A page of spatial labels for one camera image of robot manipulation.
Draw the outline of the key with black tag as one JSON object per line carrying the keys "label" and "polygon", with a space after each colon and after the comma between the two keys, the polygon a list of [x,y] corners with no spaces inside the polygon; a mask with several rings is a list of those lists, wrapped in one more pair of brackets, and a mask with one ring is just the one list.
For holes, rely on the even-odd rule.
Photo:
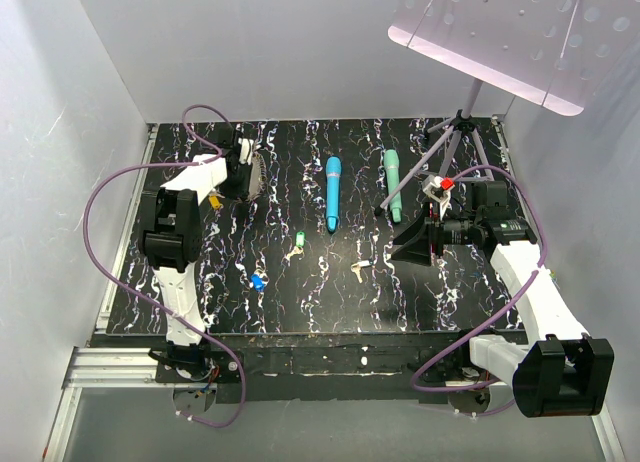
{"label": "key with black tag", "polygon": [[357,280],[358,280],[358,282],[360,284],[363,283],[363,278],[362,278],[362,275],[361,275],[361,271],[364,268],[370,267],[371,265],[372,265],[372,263],[371,263],[370,260],[359,260],[359,261],[357,261],[357,262],[355,262],[355,263],[353,263],[351,265],[351,271],[355,274],[355,276],[356,276],[356,278],[357,278]]}

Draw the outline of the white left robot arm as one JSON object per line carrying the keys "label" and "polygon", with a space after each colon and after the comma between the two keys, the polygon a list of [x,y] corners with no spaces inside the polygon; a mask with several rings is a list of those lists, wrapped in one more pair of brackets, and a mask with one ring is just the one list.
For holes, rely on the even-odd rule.
{"label": "white left robot arm", "polygon": [[200,205],[209,196],[247,201],[260,191],[260,165],[254,142],[225,124],[215,145],[222,156],[196,156],[157,191],[140,200],[139,250],[160,286],[167,316],[166,348],[151,355],[190,381],[205,380],[213,359],[203,345],[205,331],[195,282],[195,264],[202,249],[203,221]]}

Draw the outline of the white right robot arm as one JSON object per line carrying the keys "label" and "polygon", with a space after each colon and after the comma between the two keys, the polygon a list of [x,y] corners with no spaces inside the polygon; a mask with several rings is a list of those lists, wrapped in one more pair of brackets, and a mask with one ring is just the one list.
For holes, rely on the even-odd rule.
{"label": "white right robot arm", "polygon": [[480,180],[471,186],[461,213],[447,215],[454,182],[430,176],[420,215],[393,241],[395,261],[429,266],[448,245],[472,245],[483,253],[515,302],[526,332],[522,349],[491,327],[464,330],[451,347],[430,357],[429,367],[447,365],[464,379],[485,373],[511,388],[529,418],[595,416],[614,363],[608,340],[594,338],[569,310],[541,257],[529,223],[512,215],[507,185]]}

